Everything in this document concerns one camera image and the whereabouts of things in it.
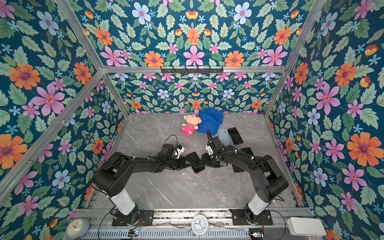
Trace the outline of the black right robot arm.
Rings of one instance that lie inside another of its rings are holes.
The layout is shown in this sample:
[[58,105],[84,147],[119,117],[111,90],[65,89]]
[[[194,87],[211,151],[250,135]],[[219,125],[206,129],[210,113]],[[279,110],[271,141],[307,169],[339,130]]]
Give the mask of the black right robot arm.
[[287,178],[270,155],[257,157],[234,146],[224,146],[218,137],[207,130],[207,154],[203,163],[210,168],[232,165],[248,172],[255,190],[254,197],[245,206],[245,217],[251,225],[259,223],[276,197],[289,187]]

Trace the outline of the purple-edged smartphone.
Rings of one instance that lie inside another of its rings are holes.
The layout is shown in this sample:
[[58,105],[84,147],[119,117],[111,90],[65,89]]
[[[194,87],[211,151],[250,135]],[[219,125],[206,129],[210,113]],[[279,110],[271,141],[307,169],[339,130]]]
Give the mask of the purple-edged smartphone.
[[195,174],[198,174],[205,169],[201,158],[196,152],[188,154],[186,156],[186,161],[189,162],[189,165],[192,167]]

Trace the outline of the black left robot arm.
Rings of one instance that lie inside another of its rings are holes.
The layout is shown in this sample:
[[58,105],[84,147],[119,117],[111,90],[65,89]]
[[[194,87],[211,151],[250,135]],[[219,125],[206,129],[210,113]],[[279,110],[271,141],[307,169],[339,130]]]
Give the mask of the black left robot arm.
[[117,218],[128,226],[136,225],[140,219],[139,208],[127,190],[131,175],[183,170],[192,164],[181,155],[182,152],[181,146],[170,144],[164,144],[158,154],[146,158],[116,152],[97,170],[93,183],[113,203]]

